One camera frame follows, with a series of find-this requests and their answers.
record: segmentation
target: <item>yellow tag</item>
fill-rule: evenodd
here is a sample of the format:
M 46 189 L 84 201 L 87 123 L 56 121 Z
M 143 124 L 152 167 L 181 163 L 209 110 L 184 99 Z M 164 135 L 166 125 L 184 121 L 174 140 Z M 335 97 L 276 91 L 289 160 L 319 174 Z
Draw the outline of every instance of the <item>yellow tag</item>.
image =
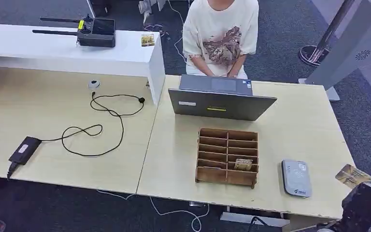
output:
M 226 109 L 207 108 L 207 110 L 227 111 Z
M 81 30 L 83 28 L 83 24 L 85 23 L 84 20 L 80 20 L 78 29 Z

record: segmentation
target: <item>graphic print on t-shirt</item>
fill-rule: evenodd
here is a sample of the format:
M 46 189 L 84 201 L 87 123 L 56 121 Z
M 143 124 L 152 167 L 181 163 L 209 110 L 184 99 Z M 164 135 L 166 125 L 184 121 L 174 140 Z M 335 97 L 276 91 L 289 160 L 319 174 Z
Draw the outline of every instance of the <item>graphic print on t-shirt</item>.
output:
M 234 64 L 240 54 L 240 39 L 240 28 L 235 26 L 226 32 L 222 40 L 203 41 L 202 45 L 212 62 L 229 66 Z

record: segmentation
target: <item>white cable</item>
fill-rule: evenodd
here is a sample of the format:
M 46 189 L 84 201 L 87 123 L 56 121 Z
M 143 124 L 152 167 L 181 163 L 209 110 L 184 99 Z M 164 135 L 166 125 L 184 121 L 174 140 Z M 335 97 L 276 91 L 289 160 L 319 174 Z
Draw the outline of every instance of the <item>white cable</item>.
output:
M 92 13 L 92 18 L 95 18 L 96 15 L 95 15 L 95 12 L 93 11 L 92 4 L 89 2 L 89 0 L 86 0 L 86 2 L 89 6 L 90 12 Z
M 122 196 L 119 196 L 117 194 L 113 194 L 113 193 L 109 193 L 109 192 L 104 192 L 104 191 L 101 191 L 101 190 L 96 190 L 97 192 L 99 193 L 103 193 L 103 194 L 108 194 L 108 195 L 112 195 L 112 196 L 115 196 L 115 197 L 119 197 L 123 200 L 128 200 L 130 197 L 134 196 L 135 194 L 131 194 L 129 195 L 128 197 L 122 197 Z M 153 198 L 150 197 L 150 201 L 151 201 L 151 205 L 153 205 L 153 208 L 155 209 L 155 211 L 158 213 L 158 215 L 160 216 L 164 216 L 164 215 L 167 215 L 167 214 L 173 214 L 173 213 L 188 213 L 188 214 L 191 214 L 194 216 L 194 219 L 191 221 L 191 228 L 193 229 L 194 232 L 200 232 L 201 231 L 201 228 L 202 228 L 202 224 L 201 224 L 201 221 L 200 221 L 200 218 L 201 217 L 205 217 L 208 215 L 208 213 L 210 212 L 210 204 L 207 204 L 207 213 L 203 214 L 203 215 L 200 215 L 200 216 L 197 216 L 189 211 L 186 211 L 186 210 L 176 210 L 176 211 L 171 211 L 171 212 L 167 212 L 167 213 L 160 213 L 158 211 L 158 209 L 156 208 L 156 206 L 154 205 L 154 202 L 153 202 Z M 194 221 L 197 220 L 200 224 L 200 228 L 198 230 L 194 229 Z
M 96 190 L 97 192 L 99 193 L 104 193 L 104 194 L 108 194 L 108 195 L 112 195 L 112 196 L 115 196 L 115 197 L 120 197 L 121 199 L 124 199 L 124 200 L 128 200 L 130 197 L 134 196 L 135 194 L 131 194 L 129 195 L 128 197 L 122 197 L 122 196 L 119 196 L 119 195 L 116 195 L 116 194 L 112 194 L 112 193 L 109 193 L 109 192 L 103 192 L 103 191 L 100 191 L 100 190 Z
M 181 22 L 183 23 L 183 26 L 184 26 L 184 20 L 183 20 L 183 17 L 181 16 L 181 13 L 178 12 L 177 10 L 175 10 L 175 9 L 172 7 L 170 0 L 167 0 L 167 1 L 169 2 L 170 8 L 171 8 L 173 11 L 175 11 L 175 12 L 178 13 L 178 15 L 180 16 Z M 175 50 L 177 50 L 177 53 L 178 53 L 178 54 L 183 58 L 184 63 L 187 63 L 187 59 L 186 59 L 186 58 L 185 58 L 185 57 L 180 53 L 180 50 L 178 50 L 178 47 L 177 47 L 177 44 L 178 44 L 182 39 L 183 39 L 183 36 L 181 35 L 180 39 L 179 39 L 177 42 L 174 43 L 174 47 L 175 47 Z
M 178 50 L 178 47 L 177 47 L 177 44 L 178 44 L 182 39 L 183 39 L 183 37 L 181 37 L 177 42 L 175 42 L 175 43 L 174 43 L 174 47 L 175 47 L 175 49 L 177 50 L 177 53 L 178 53 L 178 54 L 183 58 L 184 63 L 187 64 L 187 60 L 186 60 L 186 58 L 185 58 L 183 55 L 181 55 L 180 50 Z
M 201 216 L 197 216 L 189 211 L 186 211 L 186 210 L 175 210 L 175 211 L 171 211 L 171 212 L 167 212 L 167 213 L 160 213 L 158 211 L 158 209 L 156 208 L 156 206 L 154 205 L 154 202 L 153 202 L 153 198 L 150 197 L 150 201 L 151 201 L 151 204 L 153 205 L 154 209 L 156 210 L 156 212 L 158 213 L 158 215 L 160 216 L 164 216 L 164 215 L 167 215 L 167 214 L 173 214 L 173 213 L 188 213 L 188 214 L 191 214 L 194 216 L 194 219 L 191 221 L 191 228 L 193 229 L 194 232 L 200 232 L 201 231 L 201 228 L 202 228 L 202 224 L 201 224 L 201 221 L 200 221 L 200 218 L 201 217 L 205 217 L 208 215 L 208 213 L 210 212 L 210 204 L 207 204 L 207 213 L 201 215 Z M 197 220 L 200 224 L 200 228 L 198 230 L 194 229 L 194 221 Z
M 176 11 L 176 10 L 171 6 L 171 2 L 170 2 L 170 0 L 167 0 L 167 1 L 169 2 L 170 8 L 171 8 L 173 11 L 175 11 L 175 12 L 178 13 L 178 15 L 180 16 L 181 22 L 182 22 L 183 25 L 184 25 L 184 20 L 183 20 L 183 17 L 181 16 L 181 13 L 178 12 L 178 11 Z
M 154 25 L 148 25 L 147 27 L 144 27 L 144 28 L 148 28 L 148 27 L 155 27 L 155 26 L 158 26 L 158 27 L 163 27 L 163 25 L 160 25 L 160 24 L 154 24 Z

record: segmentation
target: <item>white round device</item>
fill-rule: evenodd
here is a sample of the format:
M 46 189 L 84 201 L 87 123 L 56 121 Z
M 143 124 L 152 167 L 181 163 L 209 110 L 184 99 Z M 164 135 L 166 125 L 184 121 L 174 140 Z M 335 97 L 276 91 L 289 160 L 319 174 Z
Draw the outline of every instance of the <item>white round device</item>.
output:
M 87 86 L 89 89 L 97 89 L 100 87 L 100 81 L 99 80 L 92 80 L 89 82 L 89 85 Z

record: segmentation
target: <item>wooden compartment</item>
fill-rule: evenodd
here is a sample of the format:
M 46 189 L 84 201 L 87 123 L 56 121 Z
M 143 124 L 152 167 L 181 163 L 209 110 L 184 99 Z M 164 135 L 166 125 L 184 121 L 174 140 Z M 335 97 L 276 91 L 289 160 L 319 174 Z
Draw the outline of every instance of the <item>wooden compartment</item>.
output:
M 205 160 L 213 160 L 218 162 L 227 162 L 227 155 L 215 152 L 206 152 L 206 151 L 199 151 L 198 155 L 199 159 Z
M 207 145 L 207 144 L 200 144 L 199 151 L 206 151 L 206 152 L 215 152 L 215 153 L 227 153 L 227 147 L 224 146 L 215 146 L 215 145 Z
M 255 141 L 244 141 L 244 140 L 228 140 L 229 147 L 243 147 L 243 148 L 255 148 L 258 149 L 258 142 Z
M 240 156 L 240 155 L 231 155 L 231 154 L 228 154 L 227 156 L 227 162 L 235 162 L 237 161 L 237 159 L 244 159 L 244 160 L 252 160 L 252 163 L 253 164 L 256 164 L 258 163 L 258 157 L 256 156 Z
M 257 156 L 258 149 L 255 148 L 241 148 L 241 147 L 229 147 L 228 154 L 242 155 L 242 156 Z
M 246 166 L 249 170 L 236 170 L 237 159 L 251 160 L 251 167 Z M 257 133 L 200 129 L 196 182 L 217 182 L 254 188 L 258 170 Z
M 219 139 L 219 138 L 210 138 L 210 137 L 200 137 L 199 138 L 200 144 L 208 144 L 208 145 L 215 145 L 215 146 L 227 146 L 227 139 Z

